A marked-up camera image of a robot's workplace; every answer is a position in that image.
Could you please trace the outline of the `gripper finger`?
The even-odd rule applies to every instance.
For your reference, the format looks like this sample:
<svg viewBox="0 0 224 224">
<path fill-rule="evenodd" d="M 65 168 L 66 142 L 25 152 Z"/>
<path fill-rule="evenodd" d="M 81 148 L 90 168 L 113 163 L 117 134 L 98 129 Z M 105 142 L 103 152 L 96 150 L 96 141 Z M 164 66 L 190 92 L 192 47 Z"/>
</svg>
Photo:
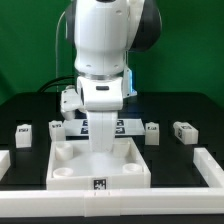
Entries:
<svg viewBox="0 0 224 224">
<path fill-rule="evenodd" d="M 118 119 L 118 112 L 113 111 L 111 113 L 110 151 L 113 148 L 113 142 L 114 142 L 115 133 L 116 133 L 116 126 L 117 126 L 117 119 Z"/>
<path fill-rule="evenodd" d="M 107 152 L 110 150 L 110 140 L 106 131 L 109 128 L 109 114 L 107 112 L 87 112 L 90 149 L 93 152 Z"/>
</svg>

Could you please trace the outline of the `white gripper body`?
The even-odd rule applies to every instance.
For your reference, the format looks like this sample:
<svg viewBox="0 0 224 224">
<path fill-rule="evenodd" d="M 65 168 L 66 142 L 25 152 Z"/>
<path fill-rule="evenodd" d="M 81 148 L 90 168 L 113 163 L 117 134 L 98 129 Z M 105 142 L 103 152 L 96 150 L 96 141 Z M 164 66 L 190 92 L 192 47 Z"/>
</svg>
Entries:
<svg viewBox="0 0 224 224">
<path fill-rule="evenodd" d="M 91 80 L 78 78 L 83 91 L 84 108 L 87 111 L 117 111 L 123 107 L 122 78 L 114 80 Z"/>
</svg>

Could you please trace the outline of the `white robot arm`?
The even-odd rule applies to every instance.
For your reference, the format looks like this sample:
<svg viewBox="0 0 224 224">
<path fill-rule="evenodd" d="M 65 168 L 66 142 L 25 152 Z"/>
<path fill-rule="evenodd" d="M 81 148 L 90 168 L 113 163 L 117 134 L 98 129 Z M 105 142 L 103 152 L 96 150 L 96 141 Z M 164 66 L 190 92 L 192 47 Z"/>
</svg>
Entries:
<svg viewBox="0 0 224 224">
<path fill-rule="evenodd" d="M 74 0 L 65 15 L 66 38 L 76 48 L 77 93 L 87 115 L 89 146 L 110 151 L 123 107 L 126 54 L 155 44 L 161 15 L 156 0 Z"/>
</svg>

